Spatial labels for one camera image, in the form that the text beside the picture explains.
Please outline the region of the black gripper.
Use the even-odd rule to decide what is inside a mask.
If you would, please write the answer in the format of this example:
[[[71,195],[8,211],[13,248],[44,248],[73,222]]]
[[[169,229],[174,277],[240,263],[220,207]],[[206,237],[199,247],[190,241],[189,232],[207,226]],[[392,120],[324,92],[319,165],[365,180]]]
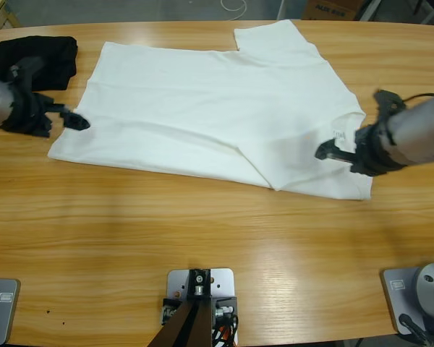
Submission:
[[[65,128],[77,131],[90,128],[89,121],[66,105],[54,103],[54,99],[46,95],[17,88],[12,88],[12,95],[11,113],[1,124],[1,129],[6,132],[49,138],[52,121],[46,116],[47,111],[58,113]]]
[[[352,173],[380,176],[409,165],[402,146],[406,135],[404,127],[378,122],[356,131],[355,154],[337,145],[335,140],[328,140],[319,146],[315,157],[352,163]]]

